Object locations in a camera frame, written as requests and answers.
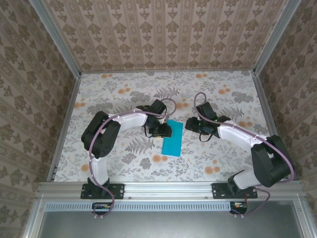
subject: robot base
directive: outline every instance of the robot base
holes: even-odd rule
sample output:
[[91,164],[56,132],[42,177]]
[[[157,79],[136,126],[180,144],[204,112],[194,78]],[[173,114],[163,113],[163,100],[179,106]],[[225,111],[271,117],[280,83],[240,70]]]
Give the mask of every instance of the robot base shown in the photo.
[[[110,180],[103,184],[104,187],[110,190],[115,199],[123,199],[124,184],[123,183],[110,183]],[[88,183],[83,184],[81,190],[81,199],[111,199],[110,194],[105,190],[95,185],[90,178]]]
[[245,199],[246,195],[249,198],[258,198],[257,190],[255,187],[248,187],[240,190],[239,193],[233,194],[226,182],[215,182],[211,185],[212,196],[214,199]]

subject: blue object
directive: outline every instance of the blue object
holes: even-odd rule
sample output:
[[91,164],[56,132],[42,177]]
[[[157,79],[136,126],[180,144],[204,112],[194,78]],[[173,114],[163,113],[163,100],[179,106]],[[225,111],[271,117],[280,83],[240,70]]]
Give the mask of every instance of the blue object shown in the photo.
[[162,154],[180,156],[182,148],[183,123],[174,120],[167,120],[172,128],[172,136],[164,137]]

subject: floral wallpaper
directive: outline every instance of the floral wallpaper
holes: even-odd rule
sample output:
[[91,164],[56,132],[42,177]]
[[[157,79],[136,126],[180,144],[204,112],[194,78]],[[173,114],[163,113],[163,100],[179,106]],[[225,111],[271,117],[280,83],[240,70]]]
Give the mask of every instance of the floral wallpaper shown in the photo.
[[44,0],[82,72],[253,68],[286,0]]
[[260,78],[317,222],[316,3],[301,2]]
[[[80,138],[98,111],[117,114],[155,99],[170,97],[177,111],[170,119],[185,123],[197,116],[194,96],[206,93],[220,115],[259,134],[268,135],[250,71],[82,74],[79,93],[54,181],[87,181],[89,158]],[[165,101],[169,111],[173,103]],[[163,138],[147,138],[141,127],[121,132],[107,155],[112,181],[215,181],[251,167],[250,151],[183,128],[180,157],[162,152]]]
[[74,77],[27,0],[0,1],[0,237],[23,232]]

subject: black bracket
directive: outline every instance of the black bracket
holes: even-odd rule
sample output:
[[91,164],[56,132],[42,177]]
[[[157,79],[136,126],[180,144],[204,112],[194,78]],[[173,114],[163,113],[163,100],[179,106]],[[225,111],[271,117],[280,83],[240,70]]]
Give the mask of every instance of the black bracket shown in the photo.
[[[103,184],[113,194],[115,199],[123,199],[124,183],[109,183],[109,180]],[[81,199],[111,199],[111,195],[98,187],[88,179],[88,183],[83,184],[81,190]]]
[[109,211],[109,208],[111,207],[112,203],[111,202],[94,202],[91,205],[91,209],[93,210],[102,210],[102,211],[95,211],[95,213],[99,216],[104,215],[107,211]]
[[249,198],[258,198],[258,193],[255,187],[248,187],[241,190],[240,193],[232,194],[226,182],[215,182],[211,185],[212,196],[214,199],[245,199],[246,195]]

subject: metal bar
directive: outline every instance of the metal bar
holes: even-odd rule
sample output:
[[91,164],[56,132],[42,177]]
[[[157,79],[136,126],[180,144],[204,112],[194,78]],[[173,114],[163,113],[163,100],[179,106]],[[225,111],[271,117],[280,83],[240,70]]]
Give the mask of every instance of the metal bar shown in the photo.
[[68,126],[70,123],[71,115],[72,115],[74,105],[76,102],[76,97],[77,97],[77,93],[79,90],[80,81],[81,81],[81,79],[79,78],[78,80],[75,81],[75,84],[74,84],[73,92],[72,92],[70,100],[69,100],[68,108],[67,108],[66,115],[64,118],[63,126],[62,126],[61,131],[60,131],[58,142],[57,142],[57,145],[55,148],[55,152],[54,152],[54,156],[53,156],[53,160],[52,160],[52,164],[50,167],[47,181],[52,181],[54,171],[55,171],[55,169],[57,169],[57,166],[58,166],[58,163],[60,160],[60,156],[61,156],[61,153],[62,153],[62,150],[64,147],[64,142],[65,142],[65,138],[67,135],[67,130],[68,130]]
[[262,52],[259,55],[257,62],[254,65],[255,73],[261,73],[300,2],[301,0],[287,1],[281,15],[279,16],[279,19],[277,20],[276,25],[274,26],[265,46],[263,47]]
[[183,69],[135,69],[135,70],[106,70],[83,71],[82,74],[93,73],[159,73],[159,72],[213,72],[213,71],[252,71],[252,68],[183,68]]
[[[46,212],[73,212],[88,211],[93,209],[93,202],[47,202]],[[230,211],[230,202],[204,201],[204,202],[127,202],[117,201],[112,209],[116,211]],[[105,211],[105,209],[96,209],[96,211]]]
[[27,222],[27,224],[25,226],[23,238],[31,237],[32,228],[33,228],[34,223],[35,223],[35,218],[36,218],[36,215],[38,213],[39,206],[40,206],[40,202],[34,202],[33,203],[33,207],[32,207],[32,210],[30,212],[30,216],[28,218],[28,222]]
[[269,108],[269,105],[265,96],[265,92],[260,80],[260,76],[257,73],[255,74],[252,73],[252,78],[258,93],[259,101],[260,101],[263,115],[267,124],[268,132],[270,135],[278,135],[278,132],[274,123],[274,119],[273,119],[271,110]]
[[293,202],[304,237],[317,237],[316,226],[307,201],[303,201],[300,197],[298,197],[298,199]]
[[45,201],[34,202],[31,215],[26,225],[23,238],[37,238],[40,232],[44,211]]
[[[125,182],[123,200],[128,201],[206,201],[214,200],[211,184],[213,182]],[[36,200],[82,201],[80,193],[83,182],[42,182]],[[275,184],[265,190],[271,193],[271,200],[294,200],[304,197],[299,181]],[[266,199],[267,194],[258,192],[257,200]]]
[[33,8],[36,13],[39,15],[42,23],[44,24],[46,30],[53,39],[55,45],[57,46],[59,52],[63,56],[65,62],[67,63],[69,69],[73,73],[75,79],[78,79],[80,76],[80,67],[77,65],[76,60],[74,59],[70,49],[67,47],[62,35],[57,29],[49,11],[46,9],[42,0],[30,0]]

